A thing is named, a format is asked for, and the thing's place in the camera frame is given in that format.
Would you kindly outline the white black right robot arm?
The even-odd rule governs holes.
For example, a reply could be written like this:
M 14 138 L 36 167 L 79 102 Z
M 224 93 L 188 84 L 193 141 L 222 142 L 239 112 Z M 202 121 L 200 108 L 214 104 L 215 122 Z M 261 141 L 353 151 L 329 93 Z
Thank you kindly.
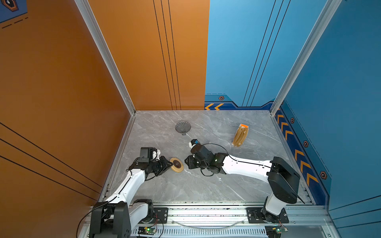
M 189 169 L 208 170 L 212 174 L 241 175 L 267 182 L 272 194 L 261 209 L 266 223 L 279 223 L 284 207 L 296 204 L 300 175 L 284 159 L 255 161 L 231 156 L 228 152 L 212 153 L 197 139 L 189 143 L 191 155 L 185 159 Z

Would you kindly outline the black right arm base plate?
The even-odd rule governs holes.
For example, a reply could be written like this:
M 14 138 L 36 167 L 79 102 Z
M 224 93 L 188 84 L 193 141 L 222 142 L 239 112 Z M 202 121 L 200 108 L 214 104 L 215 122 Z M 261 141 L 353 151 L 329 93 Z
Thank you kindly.
M 288 215 L 283 208 L 279 215 L 273 215 L 266 212 L 264 208 L 248 207 L 246 208 L 247 218 L 250 224 L 288 224 Z

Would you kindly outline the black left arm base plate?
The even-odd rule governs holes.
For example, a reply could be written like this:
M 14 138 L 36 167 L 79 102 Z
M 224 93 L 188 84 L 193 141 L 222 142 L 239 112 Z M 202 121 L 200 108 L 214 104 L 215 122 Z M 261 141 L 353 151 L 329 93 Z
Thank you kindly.
M 152 212 L 149 212 L 148 216 L 140 221 L 140 224 L 154 224 L 156 221 L 159 221 L 160 224 L 166 224 L 168 212 L 169 209 L 167 207 L 154 207 Z

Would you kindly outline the wooden ring dripper stand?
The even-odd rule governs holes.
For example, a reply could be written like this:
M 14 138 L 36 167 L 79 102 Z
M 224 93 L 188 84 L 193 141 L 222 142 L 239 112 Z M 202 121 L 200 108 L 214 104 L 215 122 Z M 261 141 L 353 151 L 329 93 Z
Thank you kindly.
M 177 173 L 181 173 L 184 170 L 184 165 L 178 158 L 171 158 L 170 162 L 173 164 L 171 166 L 171 169 Z

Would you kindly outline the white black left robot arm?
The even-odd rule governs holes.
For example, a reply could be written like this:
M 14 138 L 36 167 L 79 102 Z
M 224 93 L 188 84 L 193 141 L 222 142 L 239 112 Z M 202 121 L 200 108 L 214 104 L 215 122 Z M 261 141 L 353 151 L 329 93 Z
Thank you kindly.
M 142 147 L 137 157 L 127 169 L 127 176 L 116 191 L 98 202 L 89 212 L 91 216 L 90 238 L 130 238 L 133 228 L 142 220 L 154 219 L 151 199 L 133 198 L 140 186 L 153 174 L 158 177 L 170 168 L 180 167 L 178 160 L 167 160 L 154 147 Z

